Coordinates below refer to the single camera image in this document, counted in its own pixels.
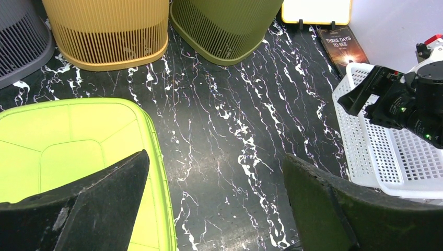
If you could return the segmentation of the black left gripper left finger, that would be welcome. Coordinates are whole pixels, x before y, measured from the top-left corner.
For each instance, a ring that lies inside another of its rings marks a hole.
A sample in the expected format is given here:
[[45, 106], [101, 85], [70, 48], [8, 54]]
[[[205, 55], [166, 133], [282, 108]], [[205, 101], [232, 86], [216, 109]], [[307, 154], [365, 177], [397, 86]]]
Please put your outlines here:
[[1, 203], [1, 250], [127, 250], [149, 164], [142, 150], [69, 184]]

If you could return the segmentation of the lime green plastic tub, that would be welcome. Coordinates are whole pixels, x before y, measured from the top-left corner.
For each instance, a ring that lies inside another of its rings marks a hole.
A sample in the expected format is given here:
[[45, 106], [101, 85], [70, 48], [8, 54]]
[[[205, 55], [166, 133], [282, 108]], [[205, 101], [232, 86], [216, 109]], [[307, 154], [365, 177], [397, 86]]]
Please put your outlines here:
[[149, 173], [129, 250], [175, 250], [167, 175], [154, 124], [120, 98], [47, 101], [1, 112], [1, 202], [60, 187], [145, 150]]

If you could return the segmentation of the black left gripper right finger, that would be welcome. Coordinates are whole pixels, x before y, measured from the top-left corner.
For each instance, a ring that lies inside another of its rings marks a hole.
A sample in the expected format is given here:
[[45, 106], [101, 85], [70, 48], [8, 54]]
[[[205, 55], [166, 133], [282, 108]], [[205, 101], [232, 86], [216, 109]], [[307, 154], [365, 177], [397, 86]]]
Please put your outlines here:
[[292, 154], [282, 170], [303, 250], [442, 250], [442, 206], [375, 192]]

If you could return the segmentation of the small whiteboard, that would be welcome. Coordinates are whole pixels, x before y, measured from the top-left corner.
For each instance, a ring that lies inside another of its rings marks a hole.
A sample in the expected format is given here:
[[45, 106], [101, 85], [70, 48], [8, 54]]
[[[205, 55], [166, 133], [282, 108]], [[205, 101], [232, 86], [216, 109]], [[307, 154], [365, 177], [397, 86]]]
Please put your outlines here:
[[348, 25], [352, 0], [285, 0], [281, 19], [287, 24]]

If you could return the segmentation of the white perforated tray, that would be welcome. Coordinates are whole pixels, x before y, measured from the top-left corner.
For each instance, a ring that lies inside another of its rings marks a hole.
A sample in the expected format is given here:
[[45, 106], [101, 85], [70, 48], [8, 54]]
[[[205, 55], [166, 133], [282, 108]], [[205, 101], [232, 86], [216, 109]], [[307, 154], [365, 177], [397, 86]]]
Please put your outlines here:
[[373, 65], [350, 63], [332, 99], [351, 182], [406, 199], [442, 199], [442, 150], [410, 131], [370, 124], [361, 111], [345, 112], [338, 99], [370, 73]]

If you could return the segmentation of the grey mesh bin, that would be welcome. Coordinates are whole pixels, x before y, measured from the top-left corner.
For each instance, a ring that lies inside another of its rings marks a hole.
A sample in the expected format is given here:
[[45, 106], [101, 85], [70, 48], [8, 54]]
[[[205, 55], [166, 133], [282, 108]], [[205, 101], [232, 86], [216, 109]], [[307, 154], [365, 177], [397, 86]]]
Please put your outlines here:
[[54, 50], [51, 30], [31, 1], [1, 1], [1, 88], [44, 66]]

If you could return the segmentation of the orange mesh bin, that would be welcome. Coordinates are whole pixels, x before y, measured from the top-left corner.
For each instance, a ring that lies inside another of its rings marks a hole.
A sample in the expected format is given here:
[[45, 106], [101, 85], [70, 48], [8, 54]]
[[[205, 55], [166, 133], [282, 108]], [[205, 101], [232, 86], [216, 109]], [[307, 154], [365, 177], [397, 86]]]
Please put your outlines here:
[[167, 50], [168, 0], [42, 3], [59, 51], [80, 69], [127, 69], [152, 63]]

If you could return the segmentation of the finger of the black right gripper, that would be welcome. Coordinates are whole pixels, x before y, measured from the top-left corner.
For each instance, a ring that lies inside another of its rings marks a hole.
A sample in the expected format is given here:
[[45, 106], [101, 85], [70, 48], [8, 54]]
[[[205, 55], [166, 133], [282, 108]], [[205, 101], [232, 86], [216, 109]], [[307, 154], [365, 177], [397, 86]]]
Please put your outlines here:
[[338, 99], [338, 103], [347, 114], [357, 116], [371, 95], [383, 96], [403, 76], [402, 72], [375, 65], [359, 85]]

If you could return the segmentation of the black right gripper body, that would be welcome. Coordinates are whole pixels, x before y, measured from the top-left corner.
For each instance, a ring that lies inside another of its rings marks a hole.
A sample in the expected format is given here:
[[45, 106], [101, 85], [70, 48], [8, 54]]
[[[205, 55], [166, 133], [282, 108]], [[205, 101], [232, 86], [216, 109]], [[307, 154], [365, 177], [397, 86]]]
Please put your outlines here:
[[406, 129], [442, 148], [442, 61], [409, 73], [376, 65], [365, 82], [377, 101], [365, 108], [370, 123]]

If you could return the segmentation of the dark paperback book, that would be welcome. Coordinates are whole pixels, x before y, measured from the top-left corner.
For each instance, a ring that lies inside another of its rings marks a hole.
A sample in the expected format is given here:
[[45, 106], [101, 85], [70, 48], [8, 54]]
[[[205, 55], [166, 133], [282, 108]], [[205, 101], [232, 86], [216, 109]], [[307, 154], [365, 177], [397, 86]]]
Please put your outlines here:
[[349, 26], [317, 29], [316, 33], [340, 78], [346, 75], [348, 64], [370, 63]]

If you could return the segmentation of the olive green mesh bin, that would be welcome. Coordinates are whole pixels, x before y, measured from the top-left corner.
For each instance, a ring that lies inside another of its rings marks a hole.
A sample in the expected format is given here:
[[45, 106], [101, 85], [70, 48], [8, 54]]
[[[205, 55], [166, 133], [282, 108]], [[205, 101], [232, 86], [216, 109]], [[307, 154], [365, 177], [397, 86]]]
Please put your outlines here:
[[275, 0], [174, 0], [169, 20], [203, 58], [231, 66], [260, 46], [282, 4]]

